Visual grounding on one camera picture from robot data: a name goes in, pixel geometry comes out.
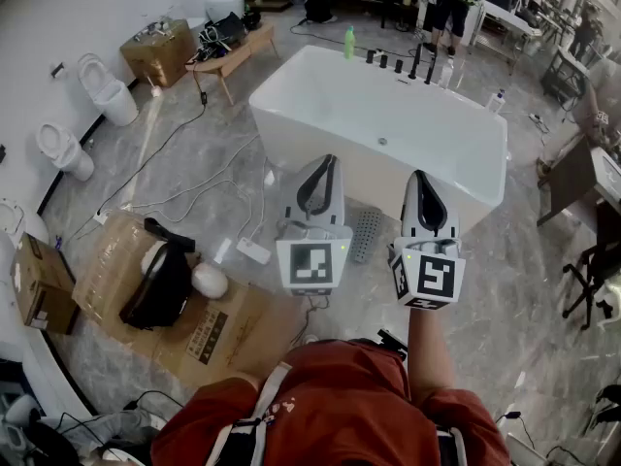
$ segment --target bathtub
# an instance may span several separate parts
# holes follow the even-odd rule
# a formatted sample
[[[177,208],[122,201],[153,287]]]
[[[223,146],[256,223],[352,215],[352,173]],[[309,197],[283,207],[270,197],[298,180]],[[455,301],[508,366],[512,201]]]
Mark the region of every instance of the bathtub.
[[[421,169],[449,186],[461,233],[502,201],[507,122],[455,92],[307,46],[250,96],[266,154],[299,171],[321,155],[342,162],[345,195],[399,219],[409,176]]]

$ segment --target red shirt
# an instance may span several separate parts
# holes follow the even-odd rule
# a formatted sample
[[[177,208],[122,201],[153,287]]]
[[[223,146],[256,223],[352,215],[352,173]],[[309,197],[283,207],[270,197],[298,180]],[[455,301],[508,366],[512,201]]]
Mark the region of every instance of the red shirt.
[[[292,366],[268,414],[265,466],[439,465],[435,424],[458,428],[468,463],[508,465],[494,420],[467,390],[438,390],[420,408],[393,352],[354,342],[307,345],[287,354]],[[203,466],[221,428],[249,417],[258,392],[232,379],[200,388],[155,439],[154,466]]]

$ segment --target white toilet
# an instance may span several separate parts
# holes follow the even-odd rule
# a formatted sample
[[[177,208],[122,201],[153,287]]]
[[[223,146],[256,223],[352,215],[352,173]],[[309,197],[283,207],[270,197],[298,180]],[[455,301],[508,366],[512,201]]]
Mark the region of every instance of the white toilet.
[[[94,53],[78,61],[80,82],[95,107],[112,124],[126,126],[138,116],[134,97],[124,82],[118,80]]]
[[[48,227],[41,216],[14,200],[0,198],[0,235],[2,235],[0,236],[0,266],[3,269],[7,261],[10,264],[13,260],[13,251],[9,250],[4,235],[9,237],[14,247],[17,247],[24,231],[46,244],[49,243]]]
[[[95,165],[74,134],[68,129],[45,122],[37,132],[37,145],[60,171],[71,173],[85,182],[93,174]]]

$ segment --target green bottle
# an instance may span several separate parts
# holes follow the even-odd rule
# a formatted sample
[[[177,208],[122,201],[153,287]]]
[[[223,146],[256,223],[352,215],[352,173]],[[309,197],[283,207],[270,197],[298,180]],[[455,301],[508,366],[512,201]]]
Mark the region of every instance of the green bottle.
[[[353,57],[353,51],[356,48],[356,37],[353,36],[353,26],[349,26],[345,33],[345,58]]]

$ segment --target black chair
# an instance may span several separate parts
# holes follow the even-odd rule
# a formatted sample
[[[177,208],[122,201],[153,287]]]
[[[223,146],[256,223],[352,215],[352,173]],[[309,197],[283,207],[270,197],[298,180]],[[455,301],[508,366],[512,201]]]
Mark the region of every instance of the black chair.
[[[582,264],[586,266],[586,280],[578,271]],[[597,244],[585,250],[580,255],[576,266],[566,264],[563,267],[563,273],[571,271],[582,285],[582,293],[580,293],[580,296],[569,309],[563,311],[563,318],[567,319],[575,308],[586,300],[586,323],[580,329],[587,330],[591,326],[591,312],[593,311],[593,296],[595,292],[604,285],[605,280],[616,275],[621,269],[621,241],[615,240],[613,242]],[[612,307],[604,300],[596,303],[596,306],[604,310],[606,319],[612,317]]]

